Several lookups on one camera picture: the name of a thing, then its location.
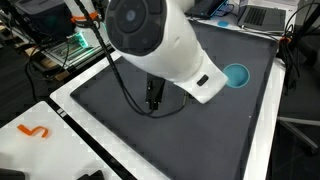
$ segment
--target black work surface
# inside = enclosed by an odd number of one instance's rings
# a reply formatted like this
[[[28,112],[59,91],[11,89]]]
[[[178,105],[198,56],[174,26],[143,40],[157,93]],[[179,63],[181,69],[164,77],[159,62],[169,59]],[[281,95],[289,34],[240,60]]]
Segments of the black work surface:
[[[251,79],[245,87],[224,87],[205,105],[189,100],[183,111],[164,119],[132,111],[109,67],[71,96],[172,179],[241,179],[277,43],[199,23],[192,26],[221,70],[232,63],[249,69]],[[116,64],[126,87],[147,111],[147,74],[123,58]],[[178,109],[183,93],[167,82],[160,110],[154,115]]]

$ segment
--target chair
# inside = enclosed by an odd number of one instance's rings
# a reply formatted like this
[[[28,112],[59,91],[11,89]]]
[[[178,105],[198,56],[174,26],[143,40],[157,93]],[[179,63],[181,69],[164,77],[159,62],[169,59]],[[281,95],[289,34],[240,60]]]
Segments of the chair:
[[[319,146],[293,124],[320,126],[320,50],[317,56],[312,66],[300,65],[297,89],[282,97],[278,116],[281,125],[308,145],[311,155],[318,153]]]

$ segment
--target blue circular object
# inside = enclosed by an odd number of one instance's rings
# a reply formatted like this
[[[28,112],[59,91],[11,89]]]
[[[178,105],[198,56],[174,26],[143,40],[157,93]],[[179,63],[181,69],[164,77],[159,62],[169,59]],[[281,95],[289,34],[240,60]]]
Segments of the blue circular object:
[[[229,25],[229,23],[227,21],[219,21],[218,22],[218,26],[220,27],[227,27]]]
[[[228,77],[227,86],[231,88],[241,88],[250,79],[249,70],[242,64],[230,64],[224,68],[223,73]]]

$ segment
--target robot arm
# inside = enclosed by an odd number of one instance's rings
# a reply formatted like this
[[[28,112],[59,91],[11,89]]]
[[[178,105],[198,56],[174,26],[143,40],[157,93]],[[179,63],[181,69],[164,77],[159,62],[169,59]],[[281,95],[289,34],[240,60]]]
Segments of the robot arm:
[[[173,0],[112,0],[106,24],[111,44],[125,59],[172,81],[200,103],[227,82]]]

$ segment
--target desk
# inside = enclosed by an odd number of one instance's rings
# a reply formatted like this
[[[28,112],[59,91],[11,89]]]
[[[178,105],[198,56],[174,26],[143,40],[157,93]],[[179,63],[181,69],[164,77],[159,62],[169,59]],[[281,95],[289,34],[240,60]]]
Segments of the desk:
[[[286,6],[293,12],[296,7]],[[203,23],[217,26],[220,20],[231,18],[228,28],[236,29],[235,17],[214,18],[212,21],[204,21]],[[112,54],[113,59],[117,59],[120,55],[115,52]],[[109,129],[103,126],[98,120],[86,112],[80,105],[72,100],[70,93],[78,88],[81,84],[96,75],[102,69],[108,66],[106,59],[101,60],[87,71],[83,72],[75,79],[55,91],[50,95],[62,109],[65,110],[80,126],[82,126],[94,139],[96,139],[114,158],[116,158],[127,170],[129,170],[138,179],[168,179],[149,162],[144,160],[138,153],[126,145],[120,138],[114,135]],[[282,85],[284,81],[285,70],[282,61],[274,59],[269,81],[265,91],[264,99],[261,106],[261,112],[256,125],[250,155],[247,162],[244,179],[260,180],[265,179],[269,155],[272,146],[273,134],[276,124]]]
[[[29,137],[17,129],[44,126],[41,133]],[[111,168],[54,112],[45,102],[31,109],[0,129],[0,168],[19,170],[26,179],[78,179],[101,170],[106,179],[120,180]]]

